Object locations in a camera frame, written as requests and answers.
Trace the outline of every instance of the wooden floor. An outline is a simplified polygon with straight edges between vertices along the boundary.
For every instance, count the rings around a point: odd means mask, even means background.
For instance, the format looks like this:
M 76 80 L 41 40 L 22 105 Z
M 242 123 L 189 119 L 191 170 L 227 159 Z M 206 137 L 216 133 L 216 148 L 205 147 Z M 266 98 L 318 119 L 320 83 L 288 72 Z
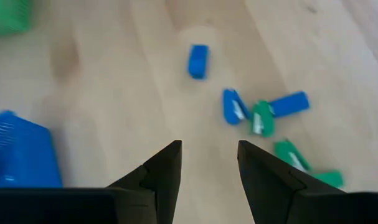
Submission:
M 66 187 L 106 186 L 182 139 L 175 223 L 253 223 L 237 142 L 288 138 L 344 190 L 378 190 L 378 0 L 36 3 L 32 31 L 0 38 L 0 109 L 52 130 Z M 186 73 L 195 43 L 203 82 Z M 225 87 L 249 106 L 304 90 L 312 109 L 250 136 L 224 122 Z

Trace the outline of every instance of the blue plastic basket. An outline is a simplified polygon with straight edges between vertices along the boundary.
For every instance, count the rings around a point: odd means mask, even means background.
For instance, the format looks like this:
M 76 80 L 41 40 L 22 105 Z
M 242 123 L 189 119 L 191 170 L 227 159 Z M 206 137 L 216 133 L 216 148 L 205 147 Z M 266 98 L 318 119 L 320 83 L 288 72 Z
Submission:
M 61 187 L 47 128 L 0 113 L 0 187 Z

